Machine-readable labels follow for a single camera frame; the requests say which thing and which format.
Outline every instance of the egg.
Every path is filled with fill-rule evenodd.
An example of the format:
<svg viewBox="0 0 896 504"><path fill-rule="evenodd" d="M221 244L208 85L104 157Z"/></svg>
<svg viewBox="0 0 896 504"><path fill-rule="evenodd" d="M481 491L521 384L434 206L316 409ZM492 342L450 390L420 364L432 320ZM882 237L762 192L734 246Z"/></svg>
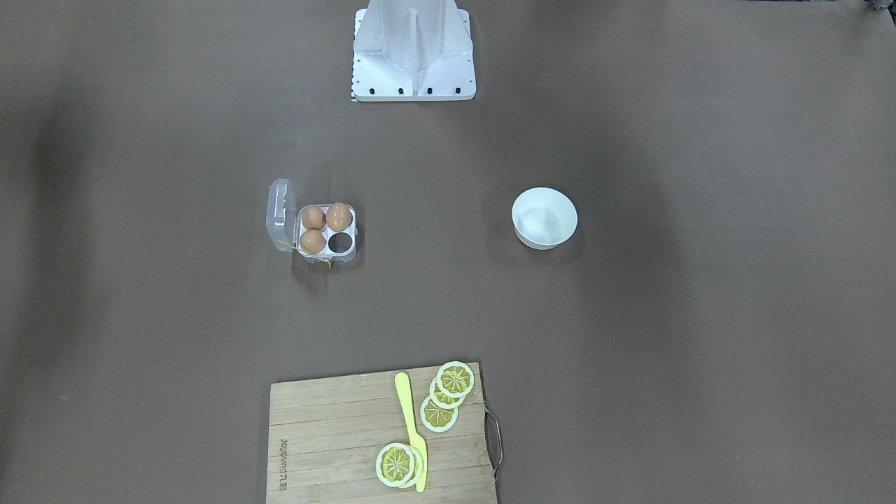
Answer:
<svg viewBox="0 0 896 504"><path fill-rule="evenodd" d="M327 223L320 206L309 206L302 212L302 225L307 230L322 230Z"/></svg>
<svg viewBox="0 0 896 504"><path fill-rule="evenodd" d="M307 230L298 238L298 245L307 254L320 254L327 240L319 230Z"/></svg>
<svg viewBox="0 0 896 504"><path fill-rule="evenodd" d="M334 203L327 209L327 224L331 230L344 231L351 224L351 210L344 203Z"/></svg>

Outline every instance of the wooden cutting board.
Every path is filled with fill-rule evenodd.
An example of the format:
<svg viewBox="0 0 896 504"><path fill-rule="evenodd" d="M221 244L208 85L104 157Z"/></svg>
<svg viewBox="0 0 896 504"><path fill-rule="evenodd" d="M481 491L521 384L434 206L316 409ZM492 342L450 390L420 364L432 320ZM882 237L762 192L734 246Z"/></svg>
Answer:
<svg viewBox="0 0 896 504"><path fill-rule="evenodd" d="M402 502L496 504L485 436L479 365L473 390L448 431L420 422L420 404L439 367L397 369L271 385L267 504ZM414 395L417 431L426 439L426 490L396 489L376 479L380 449L408 443L395 393L395 373L406 371Z"/></svg>

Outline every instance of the gray surface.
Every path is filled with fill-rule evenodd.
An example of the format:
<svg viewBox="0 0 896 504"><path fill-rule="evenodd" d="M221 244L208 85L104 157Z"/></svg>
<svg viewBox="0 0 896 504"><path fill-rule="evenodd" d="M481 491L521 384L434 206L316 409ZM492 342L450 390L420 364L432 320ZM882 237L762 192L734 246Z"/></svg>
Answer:
<svg viewBox="0 0 896 504"><path fill-rule="evenodd" d="M271 382L464 359L502 502L893 502L889 14L469 0L475 100L362 105L361 6L4 3L0 501L263 502Z"/></svg>

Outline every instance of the egg carton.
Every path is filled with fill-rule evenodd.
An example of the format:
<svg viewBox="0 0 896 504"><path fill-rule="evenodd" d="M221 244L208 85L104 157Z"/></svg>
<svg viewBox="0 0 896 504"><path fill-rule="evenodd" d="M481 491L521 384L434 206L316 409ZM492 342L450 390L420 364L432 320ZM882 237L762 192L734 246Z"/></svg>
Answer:
<svg viewBox="0 0 896 504"><path fill-rule="evenodd" d="M355 208L346 204L351 212L351 224L343 231L331 230L324 226L321 230L326 246L318 254L308 254L298 245L298 239L306 231L302 225L302 212L309 206L317 206L324 213L333 204L307 204L300 210L296 205L296 192L288 178L274 180L268 192L268 211L265 224L271 241L278 250L292 252L296 250L309 263L316 262L348 262L358 252L358 215Z"/></svg>
<svg viewBox="0 0 896 504"><path fill-rule="evenodd" d="M307 231L305 225L302 224L302 213L305 212L306 208L316 206L323 210L323 213L327 213L327 211L330 210L330 205L332 205L332 203L307 204L303 206L298 211L298 217L296 218L296 225L298 226L296 237L301 238L302 233ZM298 254L309 263L314 263L323 259L346 263L355 257L355 252L358 251L356 247L358 242L358 217L355 215L355 208L353 206L350 204L345 205L349 208L349 212L351 212L351 224L349 224L348 228L342 231L331 230L329 225L324 224L323 229L320 230L323 234L323 239L326 240L326 246L323 247L323 250L317 254L309 254L305 252L305 250L302 250L297 243L294 244Z"/></svg>

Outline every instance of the knife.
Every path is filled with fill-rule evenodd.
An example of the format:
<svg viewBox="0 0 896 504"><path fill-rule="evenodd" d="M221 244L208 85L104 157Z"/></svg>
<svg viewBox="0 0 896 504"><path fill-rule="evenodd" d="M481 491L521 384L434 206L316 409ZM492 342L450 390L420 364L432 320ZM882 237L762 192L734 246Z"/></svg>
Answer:
<svg viewBox="0 0 896 504"><path fill-rule="evenodd" d="M398 392L398 400L401 402L404 424L408 427L410 445L416 448L423 458L423 473L420 475L420 479L417 480L417 491L423 491L424 487L426 487L426 470L429 468L429 455L426 453L426 440L417 433L417 422L414 420L414 398L410 394L408 373L402 371L395 375L395 391Z"/></svg>

